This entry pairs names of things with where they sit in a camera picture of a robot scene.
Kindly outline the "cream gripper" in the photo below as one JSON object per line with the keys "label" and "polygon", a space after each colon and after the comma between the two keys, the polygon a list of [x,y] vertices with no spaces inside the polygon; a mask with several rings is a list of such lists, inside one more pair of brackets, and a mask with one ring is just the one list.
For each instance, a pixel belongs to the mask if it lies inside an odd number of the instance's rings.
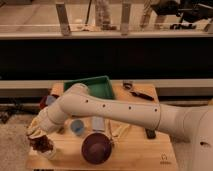
{"label": "cream gripper", "polygon": [[47,133],[40,128],[39,120],[37,118],[34,118],[27,128],[26,135],[29,139],[36,139],[42,136],[46,136]]}

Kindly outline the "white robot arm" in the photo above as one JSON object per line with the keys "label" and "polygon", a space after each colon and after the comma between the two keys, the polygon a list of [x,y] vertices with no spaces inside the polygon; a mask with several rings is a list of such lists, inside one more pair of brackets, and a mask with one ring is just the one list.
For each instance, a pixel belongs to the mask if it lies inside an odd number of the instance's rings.
{"label": "white robot arm", "polygon": [[71,116],[99,116],[166,133],[190,143],[187,171],[213,171],[213,105],[179,107],[94,97],[76,83],[33,119],[27,135],[39,138],[58,131]]}

